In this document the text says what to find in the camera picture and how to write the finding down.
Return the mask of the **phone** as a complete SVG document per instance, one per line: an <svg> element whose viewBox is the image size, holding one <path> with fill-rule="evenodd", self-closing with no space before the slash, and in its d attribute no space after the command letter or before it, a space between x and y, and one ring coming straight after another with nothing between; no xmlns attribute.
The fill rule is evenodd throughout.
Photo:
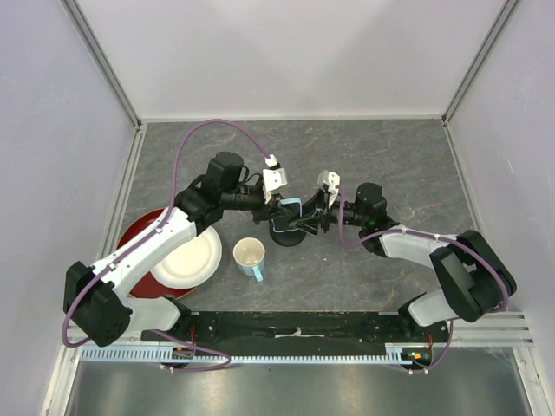
<svg viewBox="0 0 555 416"><path fill-rule="evenodd" d="M302 215L303 203L299 197L281 198L277 202L277 216L271 220L270 230L274 233L297 231L297 227L291 223Z"/></svg>

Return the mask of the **black phone stand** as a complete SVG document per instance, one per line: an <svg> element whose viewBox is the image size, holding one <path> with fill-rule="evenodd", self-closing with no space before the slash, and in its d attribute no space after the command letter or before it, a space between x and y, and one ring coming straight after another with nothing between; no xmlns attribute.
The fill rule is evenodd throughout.
<svg viewBox="0 0 555 416"><path fill-rule="evenodd" d="M272 241L282 247L294 247L301 244L306 238L306 233L301 230L275 231L270 226L270 237Z"/></svg>

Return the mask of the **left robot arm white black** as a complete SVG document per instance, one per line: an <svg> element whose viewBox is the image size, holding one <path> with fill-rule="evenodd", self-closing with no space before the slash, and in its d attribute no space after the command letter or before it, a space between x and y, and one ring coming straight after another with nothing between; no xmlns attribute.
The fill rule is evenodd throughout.
<svg viewBox="0 0 555 416"><path fill-rule="evenodd" d="M125 333L160 330L172 341L190 331L186 308L171 296L136 298L131 289L165 257L218 222L226 210L260 211L274 202L287 184L274 156L254 186L242 182L246 168L235 153L220 152L206 172L186 189L174 192L169 206L144 231L114 253L87 266L74 263L66 273L62 341L71 343L67 327L74 323L99 347Z"/></svg>

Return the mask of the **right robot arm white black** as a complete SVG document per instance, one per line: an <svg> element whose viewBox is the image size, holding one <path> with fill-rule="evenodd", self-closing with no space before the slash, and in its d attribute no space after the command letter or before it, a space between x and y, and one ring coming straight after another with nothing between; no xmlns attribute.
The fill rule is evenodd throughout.
<svg viewBox="0 0 555 416"><path fill-rule="evenodd" d="M399 310L396 327L407 341L419 340L437 322L476 322L485 314L503 311L517 291L513 276L479 232L442 235L410 229L389 216L387 200L377 184L359 185L352 202L323 185L307 202L289 198L279 204L288 215L281 223L287 231L316 234L331 224L339 231L356 226L358 239L345 242L344 247L363 247L377 256L406 260L435 273L439 289L417 296Z"/></svg>

